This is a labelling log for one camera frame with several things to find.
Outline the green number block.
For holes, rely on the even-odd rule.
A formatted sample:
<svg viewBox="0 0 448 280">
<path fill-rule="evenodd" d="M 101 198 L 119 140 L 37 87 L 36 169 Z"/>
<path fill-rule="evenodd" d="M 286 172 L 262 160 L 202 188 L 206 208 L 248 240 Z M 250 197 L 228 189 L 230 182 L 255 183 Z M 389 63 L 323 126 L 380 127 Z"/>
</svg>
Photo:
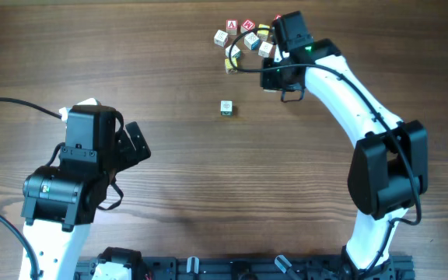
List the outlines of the green number block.
<svg viewBox="0 0 448 280">
<path fill-rule="evenodd" d="M 220 103 L 220 113 L 222 116 L 232 116 L 233 102 L 231 100 L 222 100 Z"/>
</svg>

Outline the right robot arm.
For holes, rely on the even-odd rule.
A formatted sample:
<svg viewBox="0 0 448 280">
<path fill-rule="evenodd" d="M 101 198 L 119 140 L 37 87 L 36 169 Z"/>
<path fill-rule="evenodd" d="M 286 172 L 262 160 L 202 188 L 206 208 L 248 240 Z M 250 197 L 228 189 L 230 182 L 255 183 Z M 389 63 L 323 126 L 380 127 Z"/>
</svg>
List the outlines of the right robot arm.
<svg viewBox="0 0 448 280">
<path fill-rule="evenodd" d="M 387 270 L 399 224 L 422 220 L 428 188 L 428 134 L 404 122 L 373 97 L 329 39 L 314 40 L 301 12 L 275 18 L 273 58 L 262 64 L 261 85 L 282 93 L 310 92 L 331 112 L 354 147 L 348 192 L 358 209 L 342 253 L 340 275 L 365 279 Z"/>
</svg>

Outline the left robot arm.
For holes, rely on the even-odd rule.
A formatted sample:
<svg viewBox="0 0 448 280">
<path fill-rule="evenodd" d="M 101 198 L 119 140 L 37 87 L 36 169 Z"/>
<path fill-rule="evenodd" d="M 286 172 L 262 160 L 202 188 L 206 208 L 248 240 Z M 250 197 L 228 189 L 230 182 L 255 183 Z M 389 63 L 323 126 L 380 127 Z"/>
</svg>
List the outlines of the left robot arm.
<svg viewBox="0 0 448 280">
<path fill-rule="evenodd" d="M 96 211 L 116 176 L 151 156 L 136 122 L 124 123 L 113 107 L 95 99 L 63 107 L 65 141 L 52 163 L 37 168 L 23 184 L 23 235 L 32 250 L 23 255 L 19 278 L 72 279 Z"/>
</svg>

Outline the plain block with red side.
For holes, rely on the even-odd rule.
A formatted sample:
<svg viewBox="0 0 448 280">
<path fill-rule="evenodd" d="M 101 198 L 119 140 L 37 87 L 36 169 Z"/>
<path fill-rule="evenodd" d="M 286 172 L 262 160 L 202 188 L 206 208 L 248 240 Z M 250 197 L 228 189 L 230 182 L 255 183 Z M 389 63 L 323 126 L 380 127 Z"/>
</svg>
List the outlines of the plain block with red side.
<svg viewBox="0 0 448 280">
<path fill-rule="evenodd" d="M 273 44 L 268 43 L 267 41 L 263 41 L 259 47 L 258 55 L 263 58 L 269 58 L 271 56 L 273 47 Z"/>
</svg>

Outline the yellow top block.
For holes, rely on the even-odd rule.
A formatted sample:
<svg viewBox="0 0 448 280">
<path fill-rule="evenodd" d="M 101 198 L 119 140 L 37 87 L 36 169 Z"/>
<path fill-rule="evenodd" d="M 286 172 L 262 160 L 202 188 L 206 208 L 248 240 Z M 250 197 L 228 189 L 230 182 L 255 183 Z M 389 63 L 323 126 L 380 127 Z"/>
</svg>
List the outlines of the yellow top block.
<svg viewBox="0 0 448 280">
<path fill-rule="evenodd" d="M 268 36 L 269 36 L 270 26 L 265 25 L 265 24 L 260 24 L 258 26 L 258 28 L 259 28 L 259 30 L 257 31 L 257 36 L 260 38 L 260 40 L 267 41 Z"/>
</svg>

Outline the yellow block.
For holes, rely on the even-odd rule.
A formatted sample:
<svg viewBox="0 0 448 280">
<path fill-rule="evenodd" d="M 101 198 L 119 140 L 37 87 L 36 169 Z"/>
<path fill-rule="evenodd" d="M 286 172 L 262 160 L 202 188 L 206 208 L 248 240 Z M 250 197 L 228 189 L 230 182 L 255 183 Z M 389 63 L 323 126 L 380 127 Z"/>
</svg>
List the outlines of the yellow block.
<svg viewBox="0 0 448 280">
<path fill-rule="evenodd" d="M 237 66 L 236 58 L 226 58 L 225 59 L 226 74 L 232 74 L 232 73 L 237 72 L 237 70 L 234 68 L 234 66 Z"/>
<path fill-rule="evenodd" d="M 257 36 L 260 38 L 260 40 L 267 41 L 268 36 L 269 36 L 270 26 L 265 25 L 265 24 L 260 24 L 258 26 L 258 28 L 259 28 L 259 30 L 257 31 Z"/>
</svg>

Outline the blue sided block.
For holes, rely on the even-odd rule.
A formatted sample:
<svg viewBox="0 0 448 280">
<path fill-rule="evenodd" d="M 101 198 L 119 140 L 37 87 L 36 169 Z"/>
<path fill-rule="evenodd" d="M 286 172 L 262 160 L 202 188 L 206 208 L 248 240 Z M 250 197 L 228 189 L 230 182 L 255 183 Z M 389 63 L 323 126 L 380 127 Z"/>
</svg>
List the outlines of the blue sided block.
<svg viewBox="0 0 448 280">
<path fill-rule="evenodd" d="M 258 48 L 261 40 L 255 33 L 250 32 L 244 37 L 243 42 L 249 50 L 253 51 Z"/>
</svg>

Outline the green sided block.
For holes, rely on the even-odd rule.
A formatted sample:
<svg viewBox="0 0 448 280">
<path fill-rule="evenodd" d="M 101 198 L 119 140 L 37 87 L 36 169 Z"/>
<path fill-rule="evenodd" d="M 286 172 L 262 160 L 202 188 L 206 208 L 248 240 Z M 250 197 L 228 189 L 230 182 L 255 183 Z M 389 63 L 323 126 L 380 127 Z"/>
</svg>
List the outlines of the green sided block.
<svg viewBox="0 0 448 280">
<path fill-rule="evenodd" d="M 227 58 L 238 59 L 241 56 L 241 54 L 242 54 L 242 51 L 236 45 L 234 45 L 233 47 L 231 45 L 229 45 L 225 49 L 225 55 Z"/>
</svg>

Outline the red W block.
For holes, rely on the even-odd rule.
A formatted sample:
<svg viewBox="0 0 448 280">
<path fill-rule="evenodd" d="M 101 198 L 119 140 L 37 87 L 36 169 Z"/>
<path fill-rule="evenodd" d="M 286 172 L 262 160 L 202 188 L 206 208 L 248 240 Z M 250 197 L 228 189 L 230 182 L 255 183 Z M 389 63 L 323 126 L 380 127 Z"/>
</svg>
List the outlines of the red W block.
<svg viewBox="0 0 448 280">
<path fill-rule="evenodd" d="M 245 19 L 240 25 L 240 32 L 246 33 L 249 30 L 252 30 L 256 27 L 256 24 L 251 19 Z"/>
</svg>

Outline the red A block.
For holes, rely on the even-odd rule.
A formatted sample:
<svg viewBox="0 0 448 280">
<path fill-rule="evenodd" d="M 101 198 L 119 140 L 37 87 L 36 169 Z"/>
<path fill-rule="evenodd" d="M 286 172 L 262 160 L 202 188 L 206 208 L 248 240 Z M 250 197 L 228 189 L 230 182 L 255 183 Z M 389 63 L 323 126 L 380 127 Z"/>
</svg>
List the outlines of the red A block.
<svg viewBox="0 0 448 280">
<path fill-rule="evenodd" d="M 236 19 L 226 20 L 226 32 L 230 35 L 237 35 L 238 23 Z"/>
</svg>

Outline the plain block far left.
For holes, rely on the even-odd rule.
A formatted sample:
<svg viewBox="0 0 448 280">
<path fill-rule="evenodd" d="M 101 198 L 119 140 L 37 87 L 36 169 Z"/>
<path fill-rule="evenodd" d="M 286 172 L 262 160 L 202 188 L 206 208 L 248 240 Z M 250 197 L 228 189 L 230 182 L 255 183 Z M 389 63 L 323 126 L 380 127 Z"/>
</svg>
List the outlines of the plain block far left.
<svg viewBox="0 0 448 280">
<path fill-rule="evenodd" d="M 220 47 L 225 47 L 229 39 L 229 34 L 223 30 L 217 30 L 214 36 L 214 43 Z"/>
</svg>

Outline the black mounting rail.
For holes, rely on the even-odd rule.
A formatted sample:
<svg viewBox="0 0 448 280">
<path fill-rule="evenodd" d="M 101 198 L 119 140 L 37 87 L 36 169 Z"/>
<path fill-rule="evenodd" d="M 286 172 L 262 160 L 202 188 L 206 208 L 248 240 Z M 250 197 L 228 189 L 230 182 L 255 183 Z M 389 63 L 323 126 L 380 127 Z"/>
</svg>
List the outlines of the black mounting rail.
<svg viewBox="0 0 448 280">
<path fill-rule="evenodd" d="M 251 279 L 289 279 L 272 258 L 201 259 L 198 272 L 187 271 L 187 260 L 175 257 L 145 257 L 147 272 L 143 279 L 239 279 L 246 275 Z M 415 280 L 414 263 L 410 256 L 389 258 L 386 271 L 372 275 L 378 280 Z M 289 258 L 293 271 L 301 279 L 335 279 L 341 267 L 338 255 L 315 255 Z"/>
</svg>

